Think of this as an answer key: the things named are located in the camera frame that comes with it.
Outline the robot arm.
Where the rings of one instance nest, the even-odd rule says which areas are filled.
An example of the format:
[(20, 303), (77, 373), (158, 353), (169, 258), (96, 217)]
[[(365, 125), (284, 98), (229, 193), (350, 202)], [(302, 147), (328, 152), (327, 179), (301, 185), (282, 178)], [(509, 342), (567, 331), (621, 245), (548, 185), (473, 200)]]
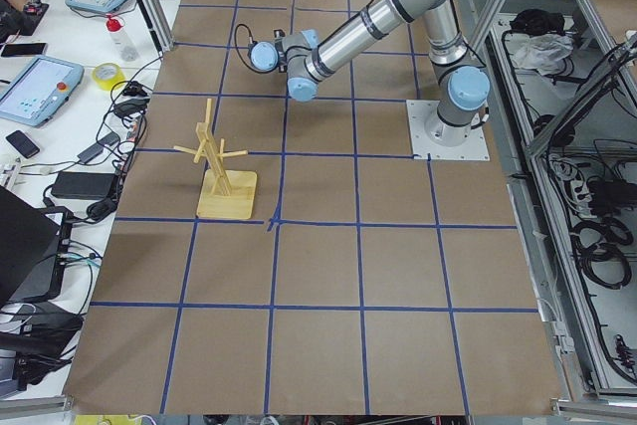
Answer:
[(320, 83), (398, 27), (416, 20), (425, 25), (429, 58), (441, 89), (425, 131), (441, 146), (459, 146), (484, 125), (477, 114), (485, 106), (491, 83), (461, 31), (454, 0), (369, 0), (325, 39), (306, 29), (291, 35), (278, 31), (270, 41), (251, 40), (244, 64), (261, 75), (285, 74), (291, 98), (308, 102), (317, 96)]

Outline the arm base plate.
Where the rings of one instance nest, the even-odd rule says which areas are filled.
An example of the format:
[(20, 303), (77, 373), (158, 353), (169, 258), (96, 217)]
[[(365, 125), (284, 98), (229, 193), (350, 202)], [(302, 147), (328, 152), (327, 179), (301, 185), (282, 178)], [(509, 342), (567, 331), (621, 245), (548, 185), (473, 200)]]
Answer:
[(438, 116), (438, 101), (407, 100), (412, 156), (421, 160), (489, 161), (485, 135), (473, 124), (450, 126)]

